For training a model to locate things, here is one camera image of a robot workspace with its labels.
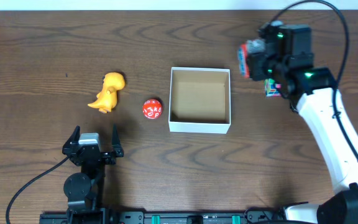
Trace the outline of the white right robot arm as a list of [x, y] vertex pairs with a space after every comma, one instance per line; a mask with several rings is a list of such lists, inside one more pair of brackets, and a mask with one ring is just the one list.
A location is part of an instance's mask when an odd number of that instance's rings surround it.
[[[339, 77], [316, 68], [311, 51], [311, 28], [274, 19], [259, 29], [257, 39], [241, 45], [240, 70], [253, 81], [263, 81], [290, 102], [310, 128], [328, 167], [334, 196], [321, 205], [298, 203], [277, 211], [262, 208], [234, 215], [234, 223], [358, 223], [358, 135], [344, 109]], [[221, 110], [186, 105], [192, 96], [201, 101], [202, 85], [230, 88], [226, 69], [173, 67], [168, 125], [179, 133], [225, 134], [231, 124], [231, 99], [221, 98]]]

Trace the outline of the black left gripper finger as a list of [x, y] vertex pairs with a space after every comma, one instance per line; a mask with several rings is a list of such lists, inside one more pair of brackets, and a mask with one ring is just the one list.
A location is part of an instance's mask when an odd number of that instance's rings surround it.
[[80, 138], [80, 127], [76, 126], [72, 135], [70, 136], [69, 145], [73, 146], [78, 144], [79, 138]]
[[118, 131], [117, 131], [117, 126], [116, 124], [113, 124], [112, 127], [112, 139], [111, 139], [111, 144], [112, 144], [112, 148], [113, 149], [120, 149], [121, 148], [121, 141], [119, 139], [119, 135], [118, 135]]

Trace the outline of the white cardboard box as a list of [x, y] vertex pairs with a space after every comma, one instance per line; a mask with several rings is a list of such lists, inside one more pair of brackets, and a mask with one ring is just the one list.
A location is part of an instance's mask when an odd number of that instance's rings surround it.
[[173, 67], [168, 125], [175, 133], [226, 134], [231, 127], [230, 70]]

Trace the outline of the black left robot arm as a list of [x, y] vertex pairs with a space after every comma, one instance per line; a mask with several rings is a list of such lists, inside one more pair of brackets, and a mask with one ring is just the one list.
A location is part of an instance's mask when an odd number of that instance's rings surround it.
[[100, 206], [105, 166], [116, 164], [116, 159], [124, 156], [116, 125], [112, 128], [111, 146], [110, 151], [101, 151], [99, 134], [81, 134], [79, 126], [63, 145], [62, 153], [81, 168], [80, 172], [69, 176], [63, 186], [69, 210], [82, 212], [96, 210]]

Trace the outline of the multicoloured puzzle cube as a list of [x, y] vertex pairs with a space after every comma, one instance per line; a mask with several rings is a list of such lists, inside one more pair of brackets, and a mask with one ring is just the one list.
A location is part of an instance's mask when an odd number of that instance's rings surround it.
[[266, 97], [271, 96], [281, 96], [279, 90], [281, 89], [281, 84], [275, 83], [271, 78], [264, 80], [264, 90]]

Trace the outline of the red toy robot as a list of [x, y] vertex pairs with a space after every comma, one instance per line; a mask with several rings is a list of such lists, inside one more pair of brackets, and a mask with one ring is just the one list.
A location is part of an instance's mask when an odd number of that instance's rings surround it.
[[243, 77], [250, 78], [250, 70], [247, 65], [247, 58], [251, 54], [261, 53], [265, 50], [265, 41], [262, 39], [247, 40], [240, 45], [237, 51], [239, 70]]

